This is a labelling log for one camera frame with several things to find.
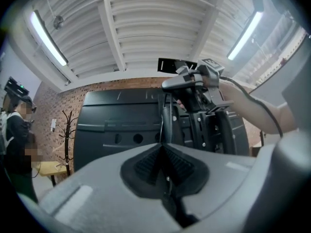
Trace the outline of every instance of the coat rack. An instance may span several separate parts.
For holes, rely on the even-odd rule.
[[[70,131],[70,125],[71,125],[72,121],[74,121],[75,119],[77,119],[77,117],[74,118],[74,119],[71,119],[72,111],[70,112],[69,116],[67,116],[66,113],[65,113],[64,111],[62,111],[62,112],[63,112],[63,113],[65,114],[65,116],[66,116],[67,125],[66,125],[66,130],[64,130],[63,128],[61,128],[61,127],[58,125],[58,126],[64,131],[64,133],[65,133],[65,135],[61,135],[61,134],[60,134],[59,136],[62,137],[62,138],[65,138],[65,158],[64,158],[63,160],[66,160],[67,175],[70,176],[69,161],[71,161],[73,158],[70,159],[69,156],[68,156],[68,140],[69,140],[69,138],[70,138],[70,139],[74,139],[74,137],[71,137],[70,134],[71,134],[72,132],[74,132],[75,130]]]

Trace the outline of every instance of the brick wall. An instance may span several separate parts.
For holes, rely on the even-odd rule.
[[[65,128],[66,124],[66,117],[62,113],[62,110],[64,110],[67,115],[72,110],[73,118],[78,117],[87,92],[110,89],[160,87],[165,79],[166,78],[140,78],[95,83],[63,93],[54,92],[42,82],[34,98],[37,111],[34,114],[35,122],[33,124],[33,132],[36,135],[38,148],[42,152],[43,160],[65,163],[65,161],[62,160],[62,158],[64,158],[64,148],[60,148],[55,152],[52,151],[64,141],[64,139],[59,136],[59,134],[62,133],[60,127]],[[60,127],[56,127],[55,132],[51,132],[51,121],[54,118],[57,119],[56,125]],[[259,130],[247,121],[245,121],[245,125],[250,146],[258,143],[260,141]],[[71,124],[71,130],[74,130],[75,127],[76,120]],[[73,142],[73,139],[69,140],[69,158],[73,157]],[[72,164],[73,161],[70,161],[70,169],[73,172]],[[65,175],[58,176],[58,179],[62,180],[64,177]]]

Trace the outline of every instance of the ceiling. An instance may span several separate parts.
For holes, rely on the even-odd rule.
[[[31,63],[29,68],[43,81],[48,79],[57,91],[116,79],[170,76],[157,72],[159,57],[212,58],[225,67],[226,75],[253,82],[251,75],[262,64],[262,51],[257,46],[252,53],[245,51],[248,61],[242,65],[226,57],[254,11],[252,0],[203,1],[221,11],[202,0],[31,0],[28,11],[39,11],[69,64],[58,67],[36,37],[26,37],[37,44],[31,44],[32,52],[29,46],[17,43],[17,36],[15,46]],[[265,3],[266,8],[273,10],[270,3]],[[65,20],[58,30],[53,27],[57,15]],[[24,12],[24,26],[29,28],[26,17]],[[268,27],[270,21],[269,16],[263,20],[262,28],[268,33],[259,42],[267,52],[275,50],[292,25],[280,14]],[[32,34],[32,30],[24,30],[24,34]],[[57,70],[49,75],[49,68]]]

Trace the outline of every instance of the ceiling light fixture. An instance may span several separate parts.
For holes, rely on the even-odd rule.
[[[237,54],[241,51],[242,47],[245,45],[249,37],[254,32],[255,28],[257,27],[258,23],[260,22],[262,15],[263,12],[255,12],[253,18],[250,20],[250,23],[248,24],[248,27],[246,27],[246,29],[241,34],[240,39],[237,41],[235,46],[229,52],[227,56],[229,60],[233,60],[237,56]]]
[[[48,48],[48,50],[51,52],[51,54],[55,57],[55,59],[62,65],[65,66],[68,64],[68,60],[65,58],[65,56],[62,54],[60,49],[57,47],[55,42],[53,41],[52,37],[50,36],[48,30],[46,29],[43,20],[40,17],[40,14],[37,10],[33,11],[30,16],[30,21],[45,44],[45,46]]]

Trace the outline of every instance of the wooden table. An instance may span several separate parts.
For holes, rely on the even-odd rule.
[[[50,176],[53,186],[56,186],[55,177],[54,175],[58,175],[61,173],[66,173],[66,167],[64,165],[58,166],[55,168],[56,165],[60,164],[57,161],[42,161],[41,166],[40,163],[35,166],[35,169],[39,171],[41,176]]]

